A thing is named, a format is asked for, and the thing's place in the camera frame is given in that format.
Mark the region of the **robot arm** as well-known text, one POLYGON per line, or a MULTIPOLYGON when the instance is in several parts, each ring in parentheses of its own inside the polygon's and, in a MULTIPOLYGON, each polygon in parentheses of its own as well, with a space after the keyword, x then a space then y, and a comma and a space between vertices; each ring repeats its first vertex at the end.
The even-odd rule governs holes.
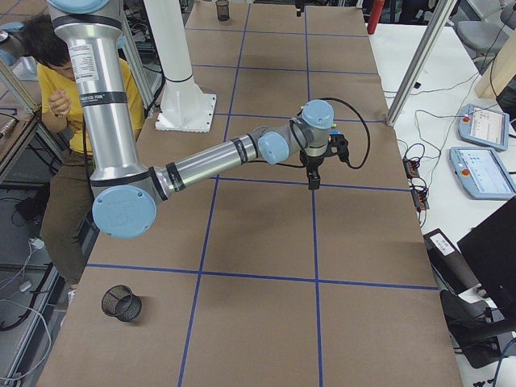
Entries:
MULTIPOLYGON (((116 48, 122 3, 51 1, 48 9, 56 35, 68 45, 94 154, 93 217, 105 234, 119 239, 142 235, 154 223, 160 202, 249 161, 263 158, 276 164, 300 151, 310 156, 326 151, 334 110, 315 99, 282 127, 259 127, 164 167, 144 166, 136 151, 116 48)), ((147 13, 166 80, 157 126, 209 131, 216 97, 203 93, 194 81, 179 6, 156 1, 148 4, 147 13)))

